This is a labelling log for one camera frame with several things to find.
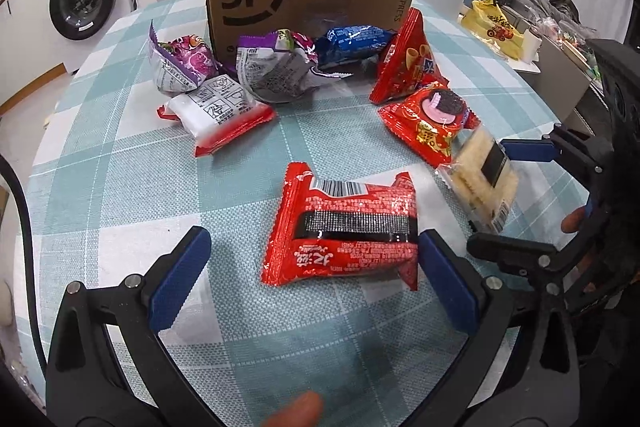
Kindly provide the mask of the person's right hand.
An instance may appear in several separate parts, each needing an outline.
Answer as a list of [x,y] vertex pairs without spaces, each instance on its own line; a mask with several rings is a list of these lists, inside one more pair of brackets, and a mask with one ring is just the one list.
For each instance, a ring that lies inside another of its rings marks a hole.
[[[580,230],[582,226],[582,221],[584,221],[587,217],[587,209],[585,206],[579,207],[569,213],[561,222],[561,231],[565,234],[575,234]],[[570,286],[573,286],[582,276],[582,273],[586,272],[592,262],[594,260],[594,254],[590,251],[589,254],[586,254],[585,257],[580,260],[577,265],[574,266],[573,269],[568,272],[564,279],[563,284],[564,288],[568,289]]]

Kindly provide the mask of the person's left hand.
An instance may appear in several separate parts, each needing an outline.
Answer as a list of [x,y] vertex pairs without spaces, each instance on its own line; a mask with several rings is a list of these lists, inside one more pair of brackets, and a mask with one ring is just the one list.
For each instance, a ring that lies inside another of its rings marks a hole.
[[269,416],[264,427],[316,427],[323,411],[323,401],[314,391],[307,391],[282,410]]

